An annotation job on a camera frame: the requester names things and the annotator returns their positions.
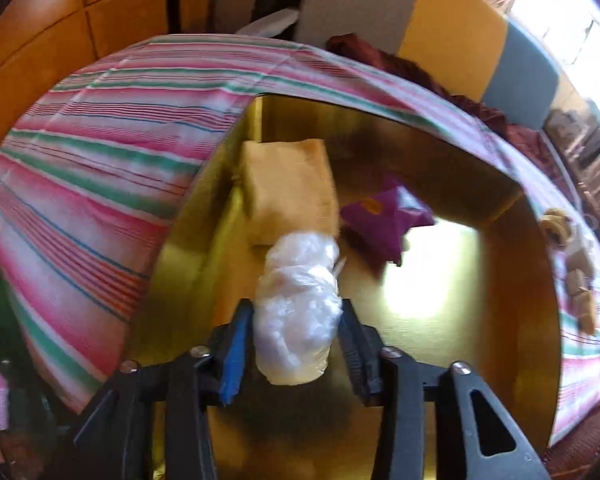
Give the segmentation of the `white plastic bag bundle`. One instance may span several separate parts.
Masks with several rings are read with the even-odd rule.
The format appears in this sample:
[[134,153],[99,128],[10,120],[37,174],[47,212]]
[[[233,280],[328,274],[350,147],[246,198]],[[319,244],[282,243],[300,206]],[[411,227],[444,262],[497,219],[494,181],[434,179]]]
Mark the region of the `white plastic bag bundle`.
[[293,232],[266,253],[254,295],[253,339],[258,370],[274,386],[314,382],[328,367],[342,315],[336,240]]

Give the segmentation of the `white cardboard box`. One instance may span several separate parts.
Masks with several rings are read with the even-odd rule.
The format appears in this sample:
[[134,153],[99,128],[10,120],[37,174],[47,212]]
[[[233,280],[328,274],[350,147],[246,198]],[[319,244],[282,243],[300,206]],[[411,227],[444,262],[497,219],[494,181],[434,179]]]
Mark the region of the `white cardboard box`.
[[593,336],[596,330],[596,301],[592,289],[593,266],[588,251],[583,247],[570,250],[566,258],[566,287],[571,311],[577,318],[579,330]]

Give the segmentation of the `yellow sponge block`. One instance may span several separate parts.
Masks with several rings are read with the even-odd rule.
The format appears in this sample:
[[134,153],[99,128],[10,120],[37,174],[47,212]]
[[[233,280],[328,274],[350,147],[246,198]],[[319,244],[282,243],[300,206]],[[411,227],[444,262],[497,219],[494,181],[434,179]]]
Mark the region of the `yellow sponge block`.
[[336,185],[322,140],[246,141],[239,180],[251,244],[272,246],[298,231],[338,235]]

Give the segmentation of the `tricolour headboard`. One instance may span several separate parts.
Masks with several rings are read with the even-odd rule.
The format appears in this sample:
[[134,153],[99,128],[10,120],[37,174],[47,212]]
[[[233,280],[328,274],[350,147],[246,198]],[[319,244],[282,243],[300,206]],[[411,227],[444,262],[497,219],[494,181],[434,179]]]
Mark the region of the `tricolour headboard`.
[[501,110],[514,124],[544,125],[558,67],[515,21],[483,0],[302,0],[294,38],[324,47],[354,32],[406,58],[453,94]]

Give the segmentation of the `purple snack packet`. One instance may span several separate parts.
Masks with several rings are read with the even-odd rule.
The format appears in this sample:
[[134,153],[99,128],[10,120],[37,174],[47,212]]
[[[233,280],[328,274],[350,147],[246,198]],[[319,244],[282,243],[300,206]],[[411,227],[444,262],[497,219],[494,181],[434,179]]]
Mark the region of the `purple snack packet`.
[[342,206],[340,218],[379,258],[396,266],[402,266],[406,233],[436,224],[430,207],[395,177],[385,177],[378,193]]

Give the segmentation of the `dark red blanket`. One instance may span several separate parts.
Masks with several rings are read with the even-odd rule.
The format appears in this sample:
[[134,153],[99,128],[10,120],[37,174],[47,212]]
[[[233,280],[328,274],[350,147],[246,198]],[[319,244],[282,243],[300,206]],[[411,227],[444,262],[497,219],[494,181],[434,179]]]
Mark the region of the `dark red blanket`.
[[330,37],[326,42],[326,50],[414,82],[431,91],[481,120],[489,129],[530,159],[544,174],[550,178],[558,176],[556,160],[536,130],[513,124],[498,108],[488,107],[483,102],[469,99],[468,96],[449,92],[418,64],[379,50],[355,34]]

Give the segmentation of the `yellow plush toy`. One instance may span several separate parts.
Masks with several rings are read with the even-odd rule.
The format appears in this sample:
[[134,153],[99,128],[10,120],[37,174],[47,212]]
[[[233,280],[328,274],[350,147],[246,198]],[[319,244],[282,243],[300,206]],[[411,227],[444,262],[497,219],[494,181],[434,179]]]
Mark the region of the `yellow plush toy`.
[[565,249],[573,239],[573,224],[565,211],[548,208],[542,214],[539,226],[550,247]]

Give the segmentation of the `gold metal tin box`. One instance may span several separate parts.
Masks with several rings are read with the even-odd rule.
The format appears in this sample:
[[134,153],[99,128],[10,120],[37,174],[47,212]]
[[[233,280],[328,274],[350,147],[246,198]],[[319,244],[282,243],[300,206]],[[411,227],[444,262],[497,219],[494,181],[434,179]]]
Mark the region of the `gold metal tin box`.
[[[393,177],[434,226],[410,229],[402,266],[341,228],[341,295],[360,320],[415,360],[468,362],[540,455],[557,408],[557,288],[526,193],[504,170],[395,120],[353,108],[257,96],[190,189],[164,242],[123,357],[150,365],[207,342],[242,298],[253,300],[267,247],[252,246],[242,206],[242,142],[323,139],[339,205]],[[368,479],[379,408],[363,408],[335,342],[325,374],[273,387],[251,367],[226,410],[210,410],[220,479]]]

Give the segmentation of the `striped bed sheet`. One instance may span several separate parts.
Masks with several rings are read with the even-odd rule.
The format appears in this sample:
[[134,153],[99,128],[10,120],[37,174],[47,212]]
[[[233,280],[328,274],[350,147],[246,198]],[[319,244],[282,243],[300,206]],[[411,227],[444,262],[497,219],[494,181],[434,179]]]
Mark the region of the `striped bed sheet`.
[[440,96],[291,41],[157,36],[77,70],[0,147],[0,280],[35,369],[79,411],[119,362],[186,193],[250,102],[298,96],[421,128],[577,215],[516,148]]

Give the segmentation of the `wooden wardrobe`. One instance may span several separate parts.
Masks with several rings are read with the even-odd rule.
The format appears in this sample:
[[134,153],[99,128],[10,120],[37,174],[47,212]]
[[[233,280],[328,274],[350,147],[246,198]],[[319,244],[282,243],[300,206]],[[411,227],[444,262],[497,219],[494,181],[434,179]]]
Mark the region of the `wooden wardrobe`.
[[65,76],[162,34],[205,32],[211,0],[12,0],[0,15],[0,143]]

